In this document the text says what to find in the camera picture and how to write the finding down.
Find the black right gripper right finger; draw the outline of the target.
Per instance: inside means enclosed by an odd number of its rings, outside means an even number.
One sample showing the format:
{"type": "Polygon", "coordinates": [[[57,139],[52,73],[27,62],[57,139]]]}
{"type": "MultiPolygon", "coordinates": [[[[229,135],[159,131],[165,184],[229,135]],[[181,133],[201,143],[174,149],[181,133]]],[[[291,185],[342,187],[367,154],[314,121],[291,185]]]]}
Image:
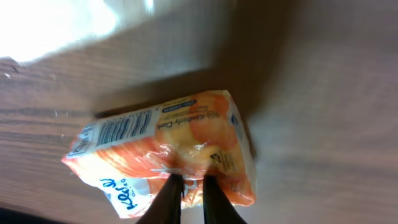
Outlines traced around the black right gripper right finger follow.
{"type": "Polygon", "coordinates": [[[212,175],[203,179],[205,224],[246,224],[212,175]]]}

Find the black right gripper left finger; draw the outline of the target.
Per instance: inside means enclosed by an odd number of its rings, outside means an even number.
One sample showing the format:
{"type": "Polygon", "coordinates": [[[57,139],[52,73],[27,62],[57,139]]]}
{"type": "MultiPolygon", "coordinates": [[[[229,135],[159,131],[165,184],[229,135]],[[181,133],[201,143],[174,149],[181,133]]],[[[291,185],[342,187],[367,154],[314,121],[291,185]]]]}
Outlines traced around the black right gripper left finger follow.
{"type": "Polygon", "coordinates": [[[180,224],[183,191],[183,177],[171,174],[136,224],[180,224]]]}

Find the orange tissue pack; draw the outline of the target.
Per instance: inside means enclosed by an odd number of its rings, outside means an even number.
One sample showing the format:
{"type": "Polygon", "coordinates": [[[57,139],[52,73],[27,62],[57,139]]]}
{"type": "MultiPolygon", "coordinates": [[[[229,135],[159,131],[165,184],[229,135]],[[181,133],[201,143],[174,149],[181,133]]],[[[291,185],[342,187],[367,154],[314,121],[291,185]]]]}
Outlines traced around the orange tissue pack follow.
{"type": "Polygon", "coordinates": [[[88,123],[62,158],[102,190],[120,218],[142,216],[171,174],[185,186],[183,208],[203,203],[215,175],[233,205],[256,201],[256,168],[236,104],[226,90],[177,98],[88,123]]]}

